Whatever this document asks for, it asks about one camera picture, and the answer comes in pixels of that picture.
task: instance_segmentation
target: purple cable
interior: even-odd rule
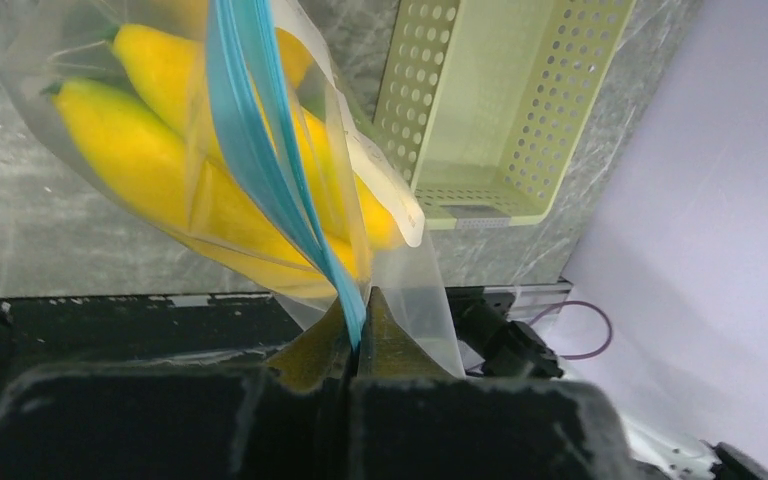
[[[611,323],[611,319],[608,318],[608,314],[605,313],[601,308],[597,307],[596,305],[593,305],[590,302],[585,302],[583,300],[566,300],[563,302],[558,302],[554,305],[550,305],[545,310],[535,315],[534,318],[532,318],[531,321],[528,322],[528,326],[529,327],[533,326],[535,323],[539,322],[546,315],[554,312],[555,310],[561,310],[562,308],[569,305],[578,305],[580,307],[587,307],[591,310],[594,310],[596,313],[598,313],[599,316],[602,317],[602,320],[605,321],[605,326],[608,327],[608,337],[605,339],[605,342],[602,343],[602,345],[599,348],[597,348],[596,350],[593,350],[592,352],[580,353],[577,355],[560,355],[560,356],[567,360],[587,360],[589,358],[593,358],[598,355],[601,355],[602,352],[608,349],[608,347],[611,345],[611,342],[614,340],[614,326]]]

